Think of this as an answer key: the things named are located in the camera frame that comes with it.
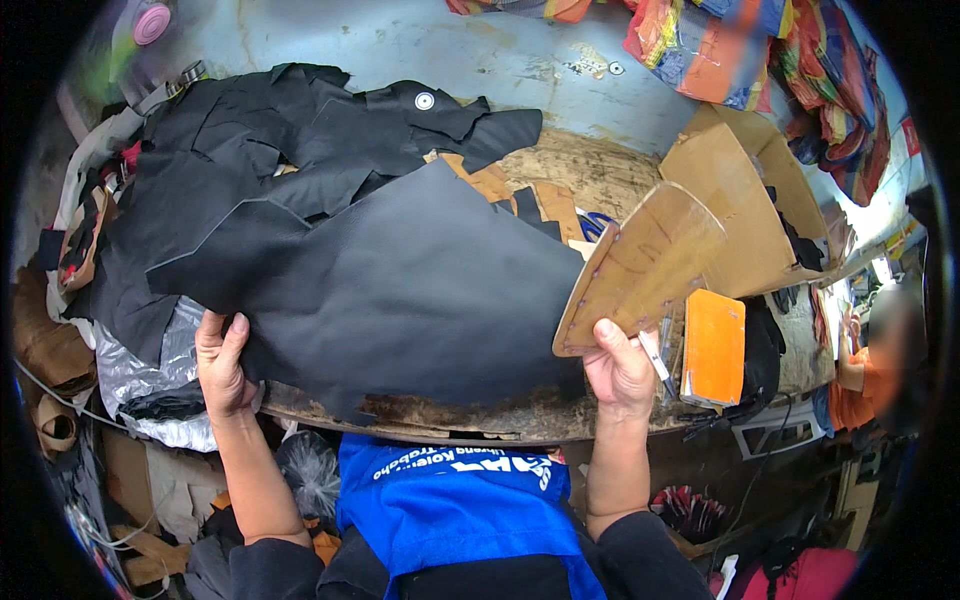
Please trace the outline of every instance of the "cardboard box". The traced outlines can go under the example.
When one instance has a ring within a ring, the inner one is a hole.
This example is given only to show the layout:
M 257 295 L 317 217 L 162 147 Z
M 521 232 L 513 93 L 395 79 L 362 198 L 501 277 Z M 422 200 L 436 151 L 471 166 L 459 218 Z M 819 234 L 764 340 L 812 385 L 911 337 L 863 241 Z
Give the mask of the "cardboard box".
M 755 157 L 763 178 L 754 166 Z M 702 104 L 660 164 L 713 212 L 727 231 L 727 246 L 704 273 L 707 289 L 744 298 L 812 281 L 839 266 L 827 224 L 800 164 L 773 123 L 753 112 Z M 764 185 L 777 188 L 776 208 Z M 806 238 L 824 238 L 824 272 L 797 263 L 777 211 Z

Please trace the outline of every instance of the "right hand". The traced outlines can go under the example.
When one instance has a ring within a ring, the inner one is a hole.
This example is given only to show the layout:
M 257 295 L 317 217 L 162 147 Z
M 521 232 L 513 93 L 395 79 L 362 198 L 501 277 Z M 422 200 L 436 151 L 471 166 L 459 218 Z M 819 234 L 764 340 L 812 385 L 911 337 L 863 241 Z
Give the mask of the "right hand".
M 640 341 L 627 339 L 610 319 L 597 322 L 593 337 L 600 349 L 584 357 L 584 370 L 599 408 L 649 418 L 657 390 L 657 373 L 640 347 Z M 657 341 L 656 332 L 652 332 L 651 337 Z
M 240 368 L 240 351 L 250 337 L 250 321 L 237 313 L 225 337 L 220 332 L 226 318 L 205 311 L 194 338 L 197 378 L 211 421 L 229 419 L 249 410 L 258 387 L 244 377 Z

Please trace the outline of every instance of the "wooden workbench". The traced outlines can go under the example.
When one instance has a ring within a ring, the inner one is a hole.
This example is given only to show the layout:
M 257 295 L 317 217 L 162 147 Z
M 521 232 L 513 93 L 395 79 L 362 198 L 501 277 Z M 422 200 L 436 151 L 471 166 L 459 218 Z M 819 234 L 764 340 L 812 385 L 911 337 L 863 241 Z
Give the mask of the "wooden workbench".
M 644 194 L 660 180 L 659 161 L 609 140 L 573 133 L 543 130 L 537 146 L 516 151 L 497 164 L 507 175 L 507 187 L 517 190 L 535 181 L 550 181 L 573 191 L 574 202 L 584 210 L 604 212 L 623 221 Z M 786 317 L 768 304 L 787 345 L 781 359 L 780 388 L 787 393 L 805 392 L 830 381 L 833 362 L 830 351 L 820 351 L 813 336 L 813 312 L 806 286 L 797 305 Z M 679 380 L 683 358 L 684 312 L 675 308 L 666 362 Z M 677 419 L 683 413 L 700 413 L 679 401 L 661 406 L 663 388 L 654 398 L 651 434 L 682 429 Z M 355 427 L 331 418 L 323 406 L 304 392 L 272 382 L 262 411 L 276 417 L 337 429 L 367 433 L 417 444 L 484 446 L 543 446 L 593 438 L 596 398 L 588 395 L 574 402 L 562 401 L 556 388 L 540 388 L 526 397 L 505 399 L 491 407 L 461 407 L 438 404 L 418 396 L 368 396 L 361 407 L 378 415 L 368 427 Z

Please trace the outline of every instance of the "person in orange shirt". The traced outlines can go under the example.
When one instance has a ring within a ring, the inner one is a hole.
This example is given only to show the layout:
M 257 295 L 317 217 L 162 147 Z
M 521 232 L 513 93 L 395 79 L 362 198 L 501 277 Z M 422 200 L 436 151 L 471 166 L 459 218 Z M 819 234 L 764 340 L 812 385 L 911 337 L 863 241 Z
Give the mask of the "person in orange shirt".
M 920 303 L 899 286 L 881 289 L 871 308 L 868 337 L 867 346 L 859 348 L 860 320 L 848 309 L 838 340 L 836 378 L 812 394 L 817 423 L 829 438 L 883 415 L 904 378 L 924 359 Z

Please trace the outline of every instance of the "pen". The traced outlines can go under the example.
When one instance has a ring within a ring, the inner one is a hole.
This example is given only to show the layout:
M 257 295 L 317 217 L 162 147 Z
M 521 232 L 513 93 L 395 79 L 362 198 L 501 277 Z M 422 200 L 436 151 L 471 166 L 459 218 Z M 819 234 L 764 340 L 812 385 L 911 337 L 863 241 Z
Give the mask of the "pen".
M 646 350 L 647 356 L 650 357 L 650 362 L 654 364 L 654 371 L 657 372 L 657 377 L 660 378 L 660 381 L 663 382 L 663 387 L 666 388 L 667 394 L 663 397 L 662 403 L 662 406 L 666 406 L 670 397 L 677 397 L 677 389 L 673 386 L 673 379 L 670 377 L 670 372 L 667 371 L 666 365 L 664 365 L 660 359 L 660 351 L 657 349 L 657 345 L 650 339 L 647 332 L 640 331 L 639 334 L 637 334 L 637 338 L 640 340 L 640 345 Z

